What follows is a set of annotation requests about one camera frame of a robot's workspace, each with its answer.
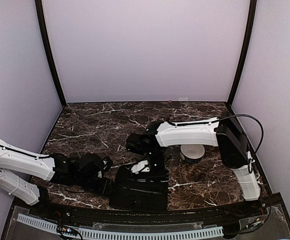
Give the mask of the black zippered tool case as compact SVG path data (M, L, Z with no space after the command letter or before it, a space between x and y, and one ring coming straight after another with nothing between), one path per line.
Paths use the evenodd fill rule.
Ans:
M120 166L109 195L109 206L120 210L163 213L168 208L168 179L168 170L163 177L149 177L147 174L132 174L129 165ZM151 203L130 206L129 196L132 195L147 196Z

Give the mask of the black hair clip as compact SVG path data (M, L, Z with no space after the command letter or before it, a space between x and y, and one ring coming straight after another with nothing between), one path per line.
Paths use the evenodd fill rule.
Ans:
M151 199L148 198L147 196L145 195L130 195L128 197L128 204L130 206L144 206L144 205L148 205L151 203Z

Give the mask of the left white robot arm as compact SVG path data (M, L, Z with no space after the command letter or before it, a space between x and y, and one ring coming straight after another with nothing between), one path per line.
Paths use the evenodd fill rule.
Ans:
M45 218L52 218L55 206L49 201L48 190L22 179L16 173L24 173L44 181L70 187L83 188L108 197L114 183L105 177L112 167L109 157L94 153L82 157L67 157L62 153L39 154L12 146L0 139L0 188L36 210Z

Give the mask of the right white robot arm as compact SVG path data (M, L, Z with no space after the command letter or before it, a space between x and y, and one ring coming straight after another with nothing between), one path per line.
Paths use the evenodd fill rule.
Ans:
M126 140L128 151L146 156L130 172L138 175L163 170L163 151L171 146L180 146L180 156L187 162L200 160L205 146L217 147L223 165L234 172L241 187L245 202L240 205L240 213L251 217L260 208L261 187L252 167L256 153L251 151L239 117L258 121L251 115L226 112L205 120L150 123L142 134L131 133Z

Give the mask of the white and teal bowl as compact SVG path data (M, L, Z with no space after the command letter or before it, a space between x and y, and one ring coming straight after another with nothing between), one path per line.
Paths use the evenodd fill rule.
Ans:
M197 164L205 155L205 148L201 144L183 144L180 146L180 157L188 164Z

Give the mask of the black front rail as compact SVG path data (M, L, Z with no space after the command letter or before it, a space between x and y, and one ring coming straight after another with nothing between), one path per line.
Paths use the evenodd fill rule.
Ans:
M51 203L30 207L15 200L3 229L4 240L62 240L56 234L17 222L18 214L56 223L60 227L93 227L96 223L111 225L193 225L200 228L222 227L222 237L211 240L290 240L290 216L279 193L263 203L237 202L206 208L145 213L122 210L92 209Z

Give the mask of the left black frame post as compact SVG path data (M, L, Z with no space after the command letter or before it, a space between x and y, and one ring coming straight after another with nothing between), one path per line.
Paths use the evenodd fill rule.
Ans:
M35 2L36 15L37 15L38 25L40 29L41 39L42 39L48 67L51 73L51 77L53 80L53 84L54 84L59 102L62 108L64 108L67 105L67 102L66 102L66 98L65 98L62 86L61 86L58 73L57 73L57 68L56 68L56 64L55 64L53 53L52 53L52 48L51 48L51 44L50 44L50 40L48 36L47 24L46 24L45 15L44 15L43 1L35 0L34 2Z

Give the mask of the black frame post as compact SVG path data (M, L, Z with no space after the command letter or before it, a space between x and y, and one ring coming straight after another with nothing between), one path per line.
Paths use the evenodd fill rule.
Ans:
M246 62L246 58L247 58L248 50L250 46L251 36L253 32L254 20L255 20L256 9L257 9L257 2L258 2L257 0L249 1L249 8L248 8L242 47L241 47L233 83L229 92L228 99L226 101L226 105L228 109L232 108L232 105L234 103L234 100L235 100L235 97L239 88L240 80L243 74L243 70L244 70L244 66L245 66L245 62Z
M53 84L54 84L59 102L62 108L64 108L67 105L67 102L66 102L66 98L65 98L62 86L61 86L58 73L57 73L57 68L56 68L56 64L55 64L53 53L52 53L52 48L51 48L51 44L50 44L50 40L48 36L47 24L46 24L45 15L44 15L43 1L35 0L34 2L35 2L36 15L37 15L38 25L40 29L41 39L42 39L48 67L51 73L51 77L53 80Z

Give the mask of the right black frame post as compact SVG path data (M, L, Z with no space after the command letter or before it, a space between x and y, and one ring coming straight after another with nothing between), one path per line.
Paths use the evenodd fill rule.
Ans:
M256 9L257 9L257 2L258 2L257 0L249 1L249 8L248 8L242 47L241 47L233 83L229 92L228 99L226 101L226 105L228 109L232 108L232 105L234 103L234 100L235 100L235 97L239 88L240 80L243 74L243 70L244 70L244 66L245 66L245 62L246 62L246 58L247 58L248 50L250 46L251 36L253 32L254 20L255 20Z

